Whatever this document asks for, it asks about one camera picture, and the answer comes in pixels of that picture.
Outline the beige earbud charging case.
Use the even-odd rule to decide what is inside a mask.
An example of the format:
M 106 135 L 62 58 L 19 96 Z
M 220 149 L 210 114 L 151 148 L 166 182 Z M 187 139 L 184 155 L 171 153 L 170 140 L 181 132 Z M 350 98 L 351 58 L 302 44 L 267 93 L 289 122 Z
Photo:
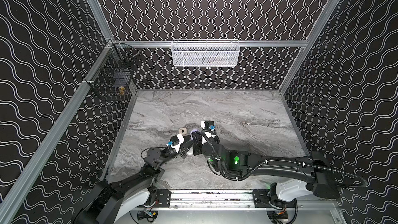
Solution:
M 188 131 L 187 131 L 186 128 L 180 128 L 180 129 L 178 130 L 178 133 L 179 133 L 179 134 L 182 134 L 182 135 L 187 135 Z

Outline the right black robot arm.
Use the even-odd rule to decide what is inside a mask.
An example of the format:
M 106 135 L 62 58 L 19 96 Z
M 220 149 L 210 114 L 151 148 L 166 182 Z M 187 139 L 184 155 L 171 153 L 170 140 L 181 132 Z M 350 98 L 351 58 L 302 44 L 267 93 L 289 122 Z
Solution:
M 252 176 L 287 178 L 271 184 L 269 198 L 291 202 L 312 194 L 318 198 L 338 199 L 341 188 L 362 188 L 368 181 L 353 173 L 334 169 L 318 152 L 309 157 L 281 158 L 256 153 L 228 150 L 219 143 L 215 132 L 193 131 L 191 137 L 202 144 L 201 154 L 210 169 L 230 181 L 244 181 Z

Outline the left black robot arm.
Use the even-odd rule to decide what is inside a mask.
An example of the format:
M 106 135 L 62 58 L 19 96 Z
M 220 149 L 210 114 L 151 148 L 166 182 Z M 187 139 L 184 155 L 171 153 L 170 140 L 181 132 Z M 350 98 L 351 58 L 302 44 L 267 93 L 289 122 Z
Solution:
M 185 157 L 194 143 L 189 136 L 177 135 L 166 147 L 148 148 L 145 163 L 138 173 L 114 183 L 105 180 L 97 183 L 71 223 L 113 224 L 137 206 L 154 204 L 155 200 L 149 198 L 156 191 L 154 184 L 164 174 L 161 166 L 178 156 Z

